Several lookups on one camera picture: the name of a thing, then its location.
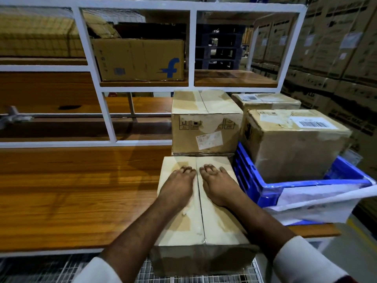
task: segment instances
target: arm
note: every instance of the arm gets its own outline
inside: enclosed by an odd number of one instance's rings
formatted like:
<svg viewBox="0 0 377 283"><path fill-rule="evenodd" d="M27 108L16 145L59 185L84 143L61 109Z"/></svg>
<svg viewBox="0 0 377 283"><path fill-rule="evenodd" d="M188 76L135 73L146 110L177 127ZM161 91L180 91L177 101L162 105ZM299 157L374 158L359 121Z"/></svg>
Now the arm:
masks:
<svg viewBox="0 0 377 283"><path fill-rule="evenodd" d="M195 175L191 167L173 171L154 203L101 252L104 262L94 258L74 283L134 282L164 227L189 202Z"/></svg>
<svg viewBox="0 0 377 283"><path fill-rule="evenodd" d="M200 168L203 188L213 203L230 209L255 240L282 282L332 283L351 280L305 239L261 209L220 167Z"/></svg>

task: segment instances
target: person's right hand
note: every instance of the person's right hand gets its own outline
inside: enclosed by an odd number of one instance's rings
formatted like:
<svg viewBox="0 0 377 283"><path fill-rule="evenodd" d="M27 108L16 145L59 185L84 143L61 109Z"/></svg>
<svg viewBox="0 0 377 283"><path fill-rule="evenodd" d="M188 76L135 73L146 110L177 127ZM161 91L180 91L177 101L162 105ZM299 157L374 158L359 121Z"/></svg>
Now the person's right hand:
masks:
<svg viewBox="0 0 377 283"><path fill-rule="evenodd" d="M205 164L204 167L200 167L200 174L205 193L218 206L228 206L232 200L243 194L237 182L223 167L217 170L214 165Z"/></svg>

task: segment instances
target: gray floor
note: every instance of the gray floor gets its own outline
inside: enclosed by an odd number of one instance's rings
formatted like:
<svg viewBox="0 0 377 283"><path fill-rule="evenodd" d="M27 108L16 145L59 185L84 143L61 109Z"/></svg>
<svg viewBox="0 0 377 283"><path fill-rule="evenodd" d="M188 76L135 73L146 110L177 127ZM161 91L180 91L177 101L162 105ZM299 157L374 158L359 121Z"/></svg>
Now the gray floor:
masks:
<svg viewBox="0 0 377 283"><path fill-rule="evenodd" d="M335 238L323 254L358 283L377 282L377 241L353 215L346 224L336 225L342 235Z"/></svg>

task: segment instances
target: white sleeve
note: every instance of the white sleeve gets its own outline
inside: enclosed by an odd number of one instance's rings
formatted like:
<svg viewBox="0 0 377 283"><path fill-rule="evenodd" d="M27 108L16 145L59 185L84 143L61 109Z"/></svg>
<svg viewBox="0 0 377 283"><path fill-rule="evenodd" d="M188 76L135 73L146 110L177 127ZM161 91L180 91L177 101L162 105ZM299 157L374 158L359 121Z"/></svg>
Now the white sleeve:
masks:
<svg viewBox="0 0 377 283"><path fill-rule="evenodd" d="M301 236L280 249L273 269L283 283L333 283L347 275Z"/></svg>
<svg viewBox="0 0 377 283"><path fill-rule="evenodd" d="M94 257L73 283L122 283L114 269L102 258Z"/></svg>

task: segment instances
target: white metal frame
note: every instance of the white metal frame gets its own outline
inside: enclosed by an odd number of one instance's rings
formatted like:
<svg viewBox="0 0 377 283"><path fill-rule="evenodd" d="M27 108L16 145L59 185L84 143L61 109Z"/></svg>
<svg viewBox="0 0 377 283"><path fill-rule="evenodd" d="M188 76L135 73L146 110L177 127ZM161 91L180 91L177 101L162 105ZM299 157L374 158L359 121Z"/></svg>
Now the white metal frame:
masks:
<svg viewBox="0 0 377 283"><path fill-rule="evenodd" d="M69 8L72 10L75 22L80 35L88 62L87 66L54 66L54 65L0 65L0 71L7 72L83 72L89 71L97 93L98 102L109 134L109 141L67 141L67 142L2 142L0 148L22 148L22 147L88 147L88 146L145 146L145 145L171 145L171 140L137 140L137 141L117 141L115 131L111 121L104 93L106 92L172 92L174 90L203 90L221 89L226 92L254 92L254 93L280 93L283 81L288 69L292 53L294 51L299 31L301 29L306 14L306 6L301 4L274 4L274 3L222 3L216 2L190 2L190 1L149 1L149 0L0 0L0 6L20 6L20 7L44 7L44 8ZM100 74L94 58L92 46L90 44L86 23L82 15L82 9L127 9L127 10L179 10L190 12L189 24L189 53L188 54L188 86L187 87L101 87ZM268 87L195 87L195 41L196 23L198 11L211 12L266 12L266 17L257 19L254 23L254 35L248 56L247 70L253 57L258 27L271 21L273 14L297 13L296 19L287 48L283 56L283 62L277 77L277 88Z"/></svg>

